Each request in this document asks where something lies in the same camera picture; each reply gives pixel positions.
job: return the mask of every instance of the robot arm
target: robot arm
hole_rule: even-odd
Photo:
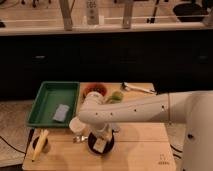
[[[213,91],[169,93],[119,104],[103,104],[90,92],[78,117],[104,134],[110,122],[186,122],[181,171],[213,170]]]
[[[101,94],[90,92],[78,117],[90,125],[111,122],[185,122],[185,101],[192,93],[168,93],[117,104],[103,104]]]

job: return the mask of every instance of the wooden tabletop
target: wooden tabletop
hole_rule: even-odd
[[[81,92],[87,83],[80,87]],[[105,84],[109,96],[120,88],[120,84]],[[153,88],[152,84],[140,84]],[[150,96],[140,92],[124,92],[124,100]],[[69,129],[49,129],[49,151],[42,153],[32,162],[32,143],[40,134],[36,129],[29,145],[24,163],[24,170],[71,170],[71,171],[175,171],[176,166],[163,123],[118,123],[121,127],[115,133],[115,145],[104,156],[92,153],[87,142],[73,143],[73,134]]]

